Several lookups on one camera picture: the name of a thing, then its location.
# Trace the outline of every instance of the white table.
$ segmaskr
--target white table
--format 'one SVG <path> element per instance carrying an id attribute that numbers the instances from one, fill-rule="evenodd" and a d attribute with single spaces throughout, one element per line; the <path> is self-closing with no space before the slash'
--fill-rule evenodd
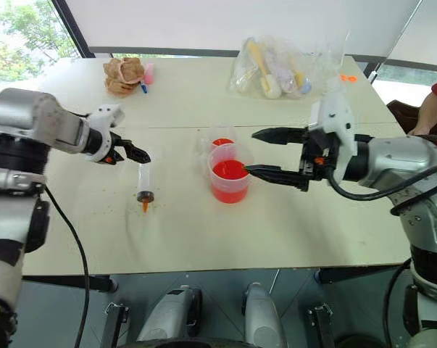
<path id="1" fill-rule="evenodd" d="M 157 59 L 158 78 L 150 94 L 137 94 L 122 100 L 127 119 L 122 124 L 124 128 L 115 132 L 132 139 L 141 148 L 163 152 L 162 164 L 154 179 L 156 200 L 147 215 L 141 213 L 135 197 L 136 163 L 125 161 L 114 167 L 101 166 L 86 162 L 83 156 L 51 152 L 46 170 L 49 187 L 77 228 L 90 273 L 386 265 L 405 260 L 409 255 L 409 245 L 399 219 L 388 213 L 391 203 L 387 199 L 349 201 L 337 195 L 325 181 L 311 183 L 309 191 L 304 193 L 258 179 L 253 180 L 248 196 L 238 204 L 223 204 L 213 197 L 195 160 L 197 140 L 207 132 L 207 128 L 196 125 L 209 124 L 211 118 L 201 119 L 200 115 L 205 115 L 201 112 L 204 108 L 211 108 L 199 102 L 195 109 L 187 108 L 184 101 L 181 104 L 175 99 L 172 89 L 168 97 L 161 89 L 161 86 L 168 86 L 162 84 L 165 77 L 161 71 L 165 67 L 173 74 L 181 70 L 172 68 L 175 62 L 181 67 L 197 62 L 205 74 L 203 65 L 208 62 L 210 70 L 221 67 L 224 69 L 222 74 L 225 74 L 229 61 L 224 60 L 226 64 L 220 59 Z M 101 62 L 94 59 L 76 63 L 75 69 L 80 69 L 81 76 L 85 71 L 83 66 L 89 73 L 73 90 L 67 79 L 55 80 L 55 76 L 45 82 L 41 90 L 55 94 L 65 107 L 70 108 L 68 103 L 75 103 L 72 108 L 75 112 L 87 112 L 107 102 L 111 97 L 104 94 L 103 89 L 100 98 L 94 97 L 94 100 L 85 99 L 75 91 L 89 86 L 90 79 L 96 84 L 95 75 L 103 78 L 97 73 L 94 62 L 101 69 Z M 358 70 L 353 64 L 348 69 Z M 403 134 L 360 74 L 358 70 L 355 75 L 359 81 L 348 87 L 349 98 L 357 112 L 369 110 L 370 118 L 360 118 L 357 132 L 380 137 Z M 218 75 L 215 72 L 211 79 L 218 79 Z M 68 78 L 72 80 L 75 75 L 68 75 Z M 205 80 L 203 84 L 202 90 L 207 90 Z M 360 98 L 359 91 L 366 94 L 361 95 L 362 102 L 355 99 L 355 96 Z M 166 113 L 171 105 L 162 103 L 156 94 L 164 94 L 163 99 L 177 103 L 176 116 Z M 255 163 L 297 169 L 300 145 L 270 145 L 251 139 L 250 135 L 262 129 L 263 125 L 286 124 L 290 118 L 286 113 L 292 109 L 308 109 L 304 102 L 299 105 L 295 101 L 255 101 L 223 93 L 220 98 L 236 101 L 241 109 L 255 111 L 253 116 L 258 122 L 241 113 L 241 117 L 232 122 L 228 113 L 223 114 L 225 121 L 246 125 L 236 130 L 239 140 L 252 151 Z M 214 99 L 209 96 L 209 100 L 213 102 Z M 136 105 L 139 110 L 151 111 L 136 114 Z M 267 108 L 267 113 L 263 113 L 261 108 Z M 388 122 L 374 123 L 371 110 L 377 111 L 374 115 L 379 120 Z M 150 128 L 142 126 L 144 115 L 149 119 Z M 300 120 L 305 117 L 305 114 L 301 115 Z M 345 187 L 350 191 L 365 191 L 355 183 L 346 183 Z M 24 274 L 60 276 L 81 273 L 75 242 L 60 216 L 52 210 L 46 244 L 27 255 Z"/>

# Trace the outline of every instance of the red liquid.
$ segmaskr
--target red liquid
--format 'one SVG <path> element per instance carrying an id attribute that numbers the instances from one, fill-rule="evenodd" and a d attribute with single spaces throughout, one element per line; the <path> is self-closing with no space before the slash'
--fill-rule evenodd
<path id="1" fill-rule="evenodd" d="M 219 138 L 217 140 L 214 140 L 213 144 L 216 146 L 223 145 L 223 144 L 234 144 L 234 141 L 226 138 Z"/>
<path id="2" fill-rule="evenodd" d="M 248 174 L 244 169 L 244 165 L 235 159 L 218 163 L 213 167 L 213 173 L 228 180 L 241 179 Z M 237 203 L 241 201 L 246 196 L 247 189 L 248 187 L 237 192 L 224 192 L 212 185 L 213 194 L 219 201 L 224 203 Z"/>

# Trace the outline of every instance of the pink object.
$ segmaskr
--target pink object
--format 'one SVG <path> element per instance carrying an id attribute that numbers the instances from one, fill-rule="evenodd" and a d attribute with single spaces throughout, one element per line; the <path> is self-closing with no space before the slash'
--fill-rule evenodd
<path id="1" fill-rule="evenodd" d="M 154 83 L 154 64 L 147 63 L 144 69 L 144 83 L 146 85 L 151 85 Z"/>

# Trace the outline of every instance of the floor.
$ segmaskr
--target floor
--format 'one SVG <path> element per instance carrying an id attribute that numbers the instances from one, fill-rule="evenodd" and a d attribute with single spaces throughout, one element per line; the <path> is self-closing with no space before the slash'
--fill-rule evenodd
<path id="1" fill-rule="evenodd" d="M 319 285 L 316 270 L 281 270 L 272 291 L 290 347 L 307 347 L 303 308 L 327 302 L 333 310 L 335 337 L 364 333 L 382 340 L 381 307 L 392 271 L 335 284 Z M 81 347 L 99 347 L 104 331 L 104 310 L 111 301 L 130 306 L 129 328 L 119 344 L 136 339 L 146 316 L 170 289 L 182 284 L 199 286 L 204 294 L 200 336 L 243 339 L 242 291 L 258 281 L 271 287 L 276 270 L 232 270 L 192 273 L 115 275 L 119 289 L 113 294 L 91 292 L 88 320 Z M 391 299 L 391 333 L 396 348 L 405 347 L 408 334 L 401 323 L 403 289 L 411 282 L 405 273 Z M 24 283 L 18 302 L 18 331 L 11 347 L 72 347 L 78 331 L 83 290 L 39 283 Z"/>

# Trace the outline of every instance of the orange syringe tip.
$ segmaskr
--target orange syringe tip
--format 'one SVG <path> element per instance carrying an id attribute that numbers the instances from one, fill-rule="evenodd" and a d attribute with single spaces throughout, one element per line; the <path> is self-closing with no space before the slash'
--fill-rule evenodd
<path id="1" fill-rule="evenodd" d="M 143 199 L 143 212 L 147 212 L 148 206 L 149 206 L 149 200 Z"/>

